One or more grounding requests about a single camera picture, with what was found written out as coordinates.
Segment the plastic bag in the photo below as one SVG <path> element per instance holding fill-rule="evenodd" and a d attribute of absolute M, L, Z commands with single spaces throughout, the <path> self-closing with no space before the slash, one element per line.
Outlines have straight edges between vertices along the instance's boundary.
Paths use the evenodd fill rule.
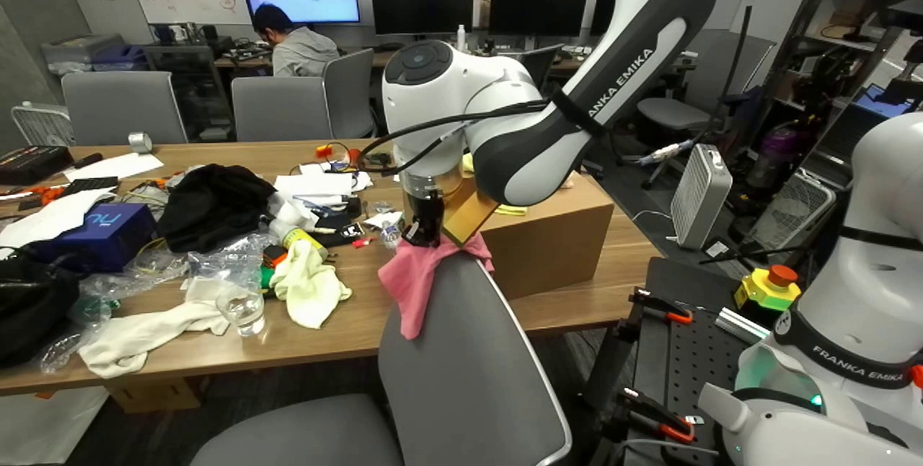
<path fill-rule="evenodd" d="M 80 297 L 67 312 L 67 317 L 73 322 L 72 327 L 46 348 L 39 361 L 40 370 L 44 374 L 53 374 L 67 365 L 71 355 L 93 341 L 100 327 L 112 318 L 112 311 L 121 305 L 120 299 L 178 278 L 187 269 L 184 253 L 170 252 L 162 239 L 156 239 L 142 248 L 122 273 L 90 275 L 81 280 Z"/>
<path fill-rule="evenodd" d="M 273 235 L 251 233 L 214 252 L 189 252 L 189 279 L 226 280 L 248 291 L 258 291 L 263 250 L 276 242 Z"/>

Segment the tape roll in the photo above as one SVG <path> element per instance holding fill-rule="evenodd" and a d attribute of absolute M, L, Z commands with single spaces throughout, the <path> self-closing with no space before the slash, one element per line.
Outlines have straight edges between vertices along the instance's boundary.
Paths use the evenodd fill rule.
<path fill-rule="evenodd" d="M 147 133 L 128 134 L 128 144 L 131 146 L 131 150 L 136 151 L 138 154 L 150 154 L 154 149 L 151 137 Z"/>

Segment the gray office chair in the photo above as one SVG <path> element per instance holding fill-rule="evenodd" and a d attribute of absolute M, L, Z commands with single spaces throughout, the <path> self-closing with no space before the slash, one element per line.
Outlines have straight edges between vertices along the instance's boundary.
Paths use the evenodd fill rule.
<path fill-rule="evenodd" d="M 245 77 L 231 81 L 237 141 L 333 138 L 318 78 Z"/>
<path fill-rule="evenodd" d="M 373 50 L 363 49 L 324 66 L 321 79 L 333 138 L 363 138 L 375 134 L 375 120 L 368 103 L 374 56 Z"/>
<path fill-rule="evenodd" d="M 93 71 L 61 79 L 78 145 L 128 145 L 144 131 L 154 144 L 188 143 L 165 71 Z"/>
<path fill-rule="evenodd" d="M 392 311 L 379 373 L 397 440 L 371 397 L 327 397 L 232 426 L 191 466 L 535 466 L 570 451 L 542 365 L 471 255 L 456 253 L 436 269 L 418 338 L 402 337 Z"/>
<path fill-rule="evenodd" d="M 531 76 L 531 81 L 535 83 L 535 88 L 539 91 L 544 87 L 548 71 L 551 71 L 551 65 L 554 64 L 557 52 L 561 48 L 564 48 L 563 44 L 550 45 L 547 48 L 533 49 L 517 56 L 517 61 L 525 66 Z"/>
<path fill-rule="evenodd" d="M 637 104 L 637 111 L 650 121 L 670 131 L 701 131 L 708 123 L 709 114 L 717 104 L 731 61 L 734 58 L 739 33 L 722 31 L 718 35 L 705 35 L 709 42 L 702 47 L 695 71 L 689 72 L 688 86 L 683 102 L 671 98 L 645 98 Z M 775 42 L 748 36 L 744 39 L 741 60 L 728 89 L 728 98 L 746 91 L 753 76 L 775 46 Z M 728 107 L 719 115 L 719 128 L 729 120 Z"/>

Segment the clear plastic cup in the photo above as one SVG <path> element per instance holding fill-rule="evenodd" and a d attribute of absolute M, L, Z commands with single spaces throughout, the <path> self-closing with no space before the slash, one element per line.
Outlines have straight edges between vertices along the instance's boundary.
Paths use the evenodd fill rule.
<path fill-rule="evenodd" d="M 263 295 L 244 288 L 224 289 L 218 293 L 215 305 L 242 337 L 260 334 L 266 325 L 263 318 Z"/>

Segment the wooden block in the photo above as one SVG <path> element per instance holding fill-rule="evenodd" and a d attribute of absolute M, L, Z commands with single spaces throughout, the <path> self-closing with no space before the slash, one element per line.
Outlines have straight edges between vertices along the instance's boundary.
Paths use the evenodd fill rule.
<path fill-rule="evenodd" d="M 198 387 L 187 378 L 145 381 L 139 383 L 114 384 L 106 386 L 125 413 L 147 413 L 158 410 L 198 409 Z"/>

